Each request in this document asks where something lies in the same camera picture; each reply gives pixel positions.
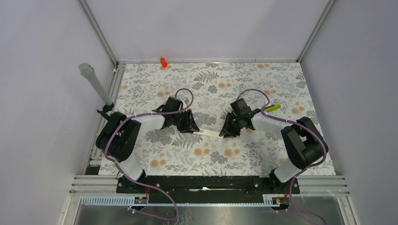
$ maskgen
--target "table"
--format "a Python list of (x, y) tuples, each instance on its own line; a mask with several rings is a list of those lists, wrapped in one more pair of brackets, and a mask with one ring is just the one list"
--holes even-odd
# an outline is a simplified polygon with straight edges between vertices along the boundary
[[(127, 64), (115, 109), (126, 115), (150, 112), (183, 87), (194, 93), (191, 109), (202, 129), (220, 131), (230, 103), (242, 91), (255, 88), (272, 104), (281, 104), (272, 114), (287, 119), (307, 116), (322, 134), (299, 63)], [(186, 104), (191, 100), (186, 91), (178, 98)], [(252, 109), (266, 102), (256, 92), (243, 98)], [(133, 155), (148, 175), (190, 176), (268, 175), (287, 158), (283, 140), (267, 132), (243, 129), (240, 137), (218, 139), (181, 134), (176, 127), (140, 134)], [(99, 175), (117, 172), (112, 162), (102, 159)], [(329, 155), (304, 174), (335, 175)]]

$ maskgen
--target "white panel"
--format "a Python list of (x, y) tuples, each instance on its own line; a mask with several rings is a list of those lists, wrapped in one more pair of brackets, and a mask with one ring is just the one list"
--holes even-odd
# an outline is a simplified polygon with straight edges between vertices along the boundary
[(54, 225), (87, 157), (113, 66), (76, 0), (0, 3), (0, 224)]
[(296, 59), (328, 0), (88, 0), (118, 60)]
[(397, 21), (397, 0), (336, 1), (302, 63), (362, 225), (398, 221)]

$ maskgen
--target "glass panel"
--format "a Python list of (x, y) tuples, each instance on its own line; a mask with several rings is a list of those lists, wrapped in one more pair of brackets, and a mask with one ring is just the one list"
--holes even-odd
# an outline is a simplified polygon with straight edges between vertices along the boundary
[[(294, 197), (297, 208), (310, 210), (321, 215), (328, 224), (343, 225), (340, 208), (333, 197)], [(127, 207), (81, 205), (77, 225), (135, 225), (135, 224), (184, 224), (184, 225), (242, 225), (242, 224), (295, 224), (307, 225), (296, 212), (275, 213), (270, 207), (178, 207), (180, 216), (177, 221), (167, 222), (138, 213), (132, 214)], [(159, 216), (172, 217), (173, 207), (147, 206), (145, 212)], [(316, 223), (321, 221), (305, 214)]]

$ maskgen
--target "yellow object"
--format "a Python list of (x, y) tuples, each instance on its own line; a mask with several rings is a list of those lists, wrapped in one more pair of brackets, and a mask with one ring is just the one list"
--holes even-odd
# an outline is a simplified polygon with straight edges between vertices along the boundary
[(279, 109), (280, 107), (281, 107), (281, 104), (277, 104), (273, 107), (269, 107), (268, 109), (265, 109), (265, 111), (269, 113), (269, 112)]

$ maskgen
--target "gray cylindrical object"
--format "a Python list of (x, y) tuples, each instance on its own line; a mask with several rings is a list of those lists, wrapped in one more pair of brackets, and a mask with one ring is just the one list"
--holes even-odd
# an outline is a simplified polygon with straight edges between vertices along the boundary
[(106, 105), (112, 105), (113, 102), (104, 87), (98, 80), (95, 75), (94, 68), (90, 66), (88, 63), (82, 63), (79, 65), (80, 74), (90, 82), (91, 86), (95, 89), (97, 94), (101, 97), (102, 101), (105, 102)]

